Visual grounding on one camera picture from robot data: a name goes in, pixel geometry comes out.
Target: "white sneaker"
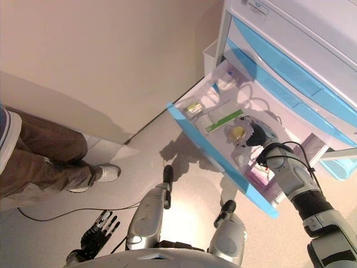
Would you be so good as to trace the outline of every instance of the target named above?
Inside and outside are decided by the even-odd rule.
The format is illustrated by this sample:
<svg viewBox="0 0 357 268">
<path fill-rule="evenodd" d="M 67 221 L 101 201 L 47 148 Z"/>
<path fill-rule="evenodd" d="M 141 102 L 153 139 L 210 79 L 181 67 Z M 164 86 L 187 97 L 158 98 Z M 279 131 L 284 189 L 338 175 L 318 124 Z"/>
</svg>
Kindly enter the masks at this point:
<svg viewBox="0 0 357 268">
<path fill-rule="evenodd" d="M 97 181 L 107 183 L 109 181 L 116 180 L 122 172 L 119 166 L 112 164 L 108 164 L 107 166 L 98 166 L 98 168 L 102 169 L 102 175 L 94 183 L 96 183 Z M 71 193 L 83 193 L 87 191 L 90 187 L 91 186 L 85 186 L 82 188 L 70 189 L 68 191 L 70 191 Z"/>
<path fill-rule="evenodd" d="M 119 166 L 115 165 L 108 165 L 108 166 L 99 166 L 102 169 L 102 176 L 97 180 L 101 181 L 102 183 L 107 183 L 109 181 L 116 180 L 120 174 L 121 169 Z"/>
</svg>

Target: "white container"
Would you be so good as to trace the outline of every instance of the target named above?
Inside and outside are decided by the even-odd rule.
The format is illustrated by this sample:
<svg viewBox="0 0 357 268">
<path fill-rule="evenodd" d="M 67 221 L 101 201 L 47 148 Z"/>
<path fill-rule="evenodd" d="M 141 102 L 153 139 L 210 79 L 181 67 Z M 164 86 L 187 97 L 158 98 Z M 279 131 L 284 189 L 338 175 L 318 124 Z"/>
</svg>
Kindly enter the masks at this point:
<svg viewBox="0 0 357 268">
<path fill-rule="evenodd" d="M 216 56 L 217 50 L 217 40 L 213 41 L 208 47 L 203 51 L 203 60 L 205 64 L 205 76 L 213 71 L 214 58 Z"/>
</svg>

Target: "black cable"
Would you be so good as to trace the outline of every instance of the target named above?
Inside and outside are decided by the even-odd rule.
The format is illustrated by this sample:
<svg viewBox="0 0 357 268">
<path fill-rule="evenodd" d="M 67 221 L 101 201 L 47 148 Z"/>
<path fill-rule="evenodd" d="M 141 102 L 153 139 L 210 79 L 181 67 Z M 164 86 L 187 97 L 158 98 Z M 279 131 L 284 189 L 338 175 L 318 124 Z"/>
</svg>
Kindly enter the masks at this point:
<svg viewBox="0 0 357 268">
<path fill-rule="evenodd" d="M 119 244 L 117 244 L 117 246 L 111 251 L 110 254 L 113 254 L 118 249 L 118 247 L 120 247 L 122 245 L 122 243 L 124 243 L 125 239 L 127 239 L 126 236 L 124 237 L 123 240 L 121 240 L 121 242 Z"/>
<path fill-rule="evenodd" d="M 279 157 L 291 158 L 296 161 L 299 161 L 301 164 L 303 164 L 308 169 L 308 166 L 303 161 L 301 161 L 299 158 L 288 156 L 288 155 L 273 155 L 273 156 L 266 157 L 266 160 L 271 159 L 271 158 L 279 158 Z"/>
<path fill-rule="evenodd" d="M 59 216 L 56 216 L 56 217 L 53 217 L 53 218 L 50 218 L 50 219 L 35 219 L 35 218 L 32 218 L 32 217 L 26 215 L 20 208 L 17 208 L 17 210 L 18 210 L 22 215 L 24 215 L 26 218 L 31 219 L 31 220 L 33 220 L 33 221 L 36 221 L 36 222 L 48 222 L 48 221 L 51 221 L 51 220 L 53 220 L 53 219 L 58 219 L 58 218 L 60 218 L 60 217 L 66 216 L 66 215 L 68 215 L 68 214 L 70 214 L 70 213 L 74 213 L 74 212 L 81 211 L 81 210 L 112 210 L 112 211 L 117 211 L 117 210 L 125 210 L 125 209 L 137 208 L 139 203 L 140 203 L 140 202 L 137 202 L 137 203 L 135 203 L 135 204 L 130 205 L 129 207 L 116 208 L 116 209 L 108 209 L 108 208 L 79 208 L 79 209 L 71 210 L 71 211 L 69 211 L 69 212 L 66 212 L 66 213 L 64 213 L 64 214 L 61 214 L 61 215 L 59 215 Z"/>
<path fill-rule="evenodd" d="M 303 156 L 305 158 L 305 161 L 306 161 L 306 165 L 304 165 L 307 169 L 307 171 L 310 173 L 310 177 L 312 177 L 313 180 L 315 180 L 317 186 L 320 188 L 321 192 L 322 192 L 322 189 L 321 189 L 321 186 L 320 186 L 320 183 L 315 175 L 315 169 L 313 167 L 310 166 L 310 163 L 308 162 L 308 159 L 307 159 L 307 155 L 306 155 L 306 151 L 305 149 L 302 147 L 302 145 L 298 142 L 295 142 L 295 141 L 286 141 L 286 142 L 283 142 L 283 144 L 287 144 L 287 143 L 293 143 L 293 144 L 296 144 L 297 146 L 300 147 L 302 153 L 303 153 Z"/>
</svg>

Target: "person's leg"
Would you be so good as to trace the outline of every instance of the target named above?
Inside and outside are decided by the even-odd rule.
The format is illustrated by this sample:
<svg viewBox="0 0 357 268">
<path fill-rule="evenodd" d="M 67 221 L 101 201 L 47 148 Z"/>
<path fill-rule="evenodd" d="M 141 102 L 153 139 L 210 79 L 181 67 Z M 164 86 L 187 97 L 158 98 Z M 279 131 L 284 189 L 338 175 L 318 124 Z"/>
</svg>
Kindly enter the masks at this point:
<svg viewBox="0 0 357 268">
<path fill-rule="evenodd" d="M 51 160 L 74 163 L 87 153 L 82 134 L 17 110 L 22 119 L 20 138 L 34 154 Z"/>
<path fill-rule="evenodd" d="M 58 193 L 65 189 L 88 185 L 93 176 L 100 177 L 88 165 L 54 165 L 42 156 L 15 148 L 3 173 L 0 175 L 0 196 L 20 193 L 29 184 L 35 184 L 42 191 L 50 189 Z"/>
</svg>

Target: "beige wall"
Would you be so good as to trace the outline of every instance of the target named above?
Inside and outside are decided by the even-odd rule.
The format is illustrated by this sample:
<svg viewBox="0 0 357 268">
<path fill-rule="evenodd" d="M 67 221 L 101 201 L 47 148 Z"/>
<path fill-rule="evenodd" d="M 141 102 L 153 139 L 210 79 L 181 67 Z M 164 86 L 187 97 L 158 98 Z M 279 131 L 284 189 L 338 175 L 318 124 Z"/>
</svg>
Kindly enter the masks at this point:
<svg viewBox="0 0 357 268">
<path fill-rule="evenodd" d="M 1 0 L 1 102 L 124 142 L 203 76 L 222 0 Z"/>
</svg>

